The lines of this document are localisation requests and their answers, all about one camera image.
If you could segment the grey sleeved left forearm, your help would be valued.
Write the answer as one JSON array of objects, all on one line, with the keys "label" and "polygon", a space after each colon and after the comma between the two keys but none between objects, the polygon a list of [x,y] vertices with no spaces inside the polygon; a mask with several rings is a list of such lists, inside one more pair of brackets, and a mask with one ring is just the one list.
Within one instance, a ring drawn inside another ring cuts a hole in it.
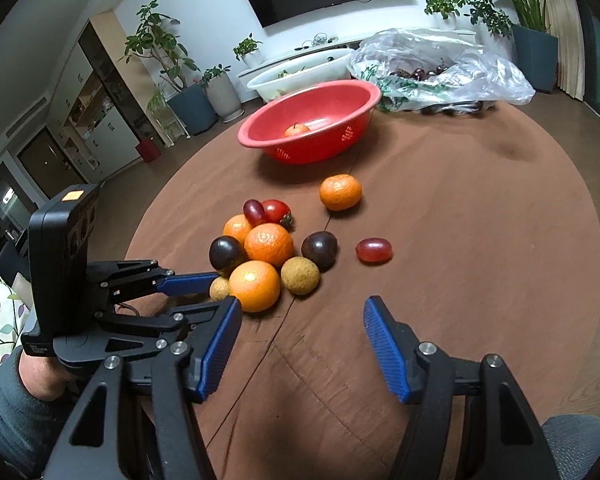
[{"label": "grey sleeved left forearm", "polygon": [[52,402],[27,392],[18,370],[23,353],[16,349],[0,366],[0,479],[41,478],[72,409],[66,390]]}]

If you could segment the left hand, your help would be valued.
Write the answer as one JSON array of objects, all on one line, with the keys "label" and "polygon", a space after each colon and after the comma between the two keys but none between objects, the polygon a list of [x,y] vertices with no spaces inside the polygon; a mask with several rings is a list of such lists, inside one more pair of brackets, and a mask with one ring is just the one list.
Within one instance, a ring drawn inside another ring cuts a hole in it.
[{"label": "left hand", "polygon": [[19,376],[23,387],[35,399],[52,402],[60,398],[70,382],[73,374],[55,358],[48,356],[28,356],[23,353],[19,358]]}]

